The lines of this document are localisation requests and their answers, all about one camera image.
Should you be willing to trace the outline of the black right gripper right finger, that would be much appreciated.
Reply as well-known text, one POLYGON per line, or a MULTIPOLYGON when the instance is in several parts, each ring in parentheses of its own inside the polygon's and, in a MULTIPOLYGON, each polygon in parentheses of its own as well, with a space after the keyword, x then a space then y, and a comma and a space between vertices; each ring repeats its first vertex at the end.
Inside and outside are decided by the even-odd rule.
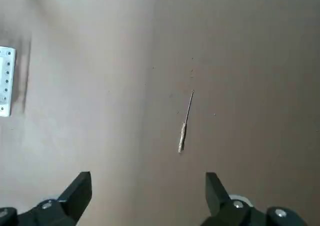
POLYGON ((205 198, 210 211, 202 225, 306 225, 295 211, 280 207, 269 207, 261 212, 244 199, 232 199, 217 174, 205 174, 205 198))

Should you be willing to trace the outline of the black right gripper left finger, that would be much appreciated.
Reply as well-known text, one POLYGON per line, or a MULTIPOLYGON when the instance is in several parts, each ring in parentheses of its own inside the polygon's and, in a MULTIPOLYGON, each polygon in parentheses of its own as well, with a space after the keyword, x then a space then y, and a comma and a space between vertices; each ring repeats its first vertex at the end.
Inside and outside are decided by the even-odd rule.
POLYGON ((77 225, 92 198, 89 171, 79 173, 57 199, 47 199, 19 214, 14 207, 0 209, 1 225, 77 225))

